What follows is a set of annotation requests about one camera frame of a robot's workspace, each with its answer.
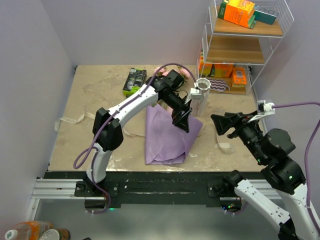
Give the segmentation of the purple wrapping paper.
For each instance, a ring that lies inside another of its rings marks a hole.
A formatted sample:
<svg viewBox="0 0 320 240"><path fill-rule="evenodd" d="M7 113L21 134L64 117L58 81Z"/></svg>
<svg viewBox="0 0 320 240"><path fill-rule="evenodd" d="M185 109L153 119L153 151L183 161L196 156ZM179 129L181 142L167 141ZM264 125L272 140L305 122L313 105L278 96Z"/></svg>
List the purple wrapping paper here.
<svg viewBox="0 0 320 240"><path fill-rule="evenodd" d="M186 160L203 123L190 116L190 131L172 124L172 118L160 105L146 108L144 161L147 165L177 165Z"/></svg>

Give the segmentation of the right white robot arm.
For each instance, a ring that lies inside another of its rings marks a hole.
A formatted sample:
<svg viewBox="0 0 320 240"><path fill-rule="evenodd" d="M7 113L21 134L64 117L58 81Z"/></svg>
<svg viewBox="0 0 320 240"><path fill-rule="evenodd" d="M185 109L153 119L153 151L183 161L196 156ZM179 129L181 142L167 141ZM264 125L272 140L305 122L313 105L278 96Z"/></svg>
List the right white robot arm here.
<svg viewBox="0 0 320 240"><path fill-rule="evenodd" d="M280 240L318 240L320 219L308 197L308 181L298 163L289 157L296 148L289 134L273 128L262 132L256 113L211 115L217 135L229 129L229 139L240 138L258 165L264 179L284 202L282 209L258 191L238 170L233 170L213 186L220 196L238 196L254 207L278 232Z"/></svg>

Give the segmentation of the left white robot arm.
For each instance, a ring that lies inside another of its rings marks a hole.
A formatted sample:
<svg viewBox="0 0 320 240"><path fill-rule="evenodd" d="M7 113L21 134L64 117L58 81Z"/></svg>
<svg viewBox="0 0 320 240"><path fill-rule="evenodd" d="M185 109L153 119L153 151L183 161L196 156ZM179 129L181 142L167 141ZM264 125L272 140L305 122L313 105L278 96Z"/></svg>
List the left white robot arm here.
<svg viewBox="0 0 320 240"><path fill-rule="evenodd" d="M108 110L102 107L97 110L92 129L94 135L92 143L73 164L74 169L78 169L87 160L91 151L94 151L91 166L83 178L85 189L90 195L107 195L103 184L106 168L113 151L124 140L123 127L146 107L159 100L164 101L172 108L172 124L186 133L190 131L191 102L176 93L184 80L184 77L175 70L171 70L167 75L154 75L123 102Z"/></svg>

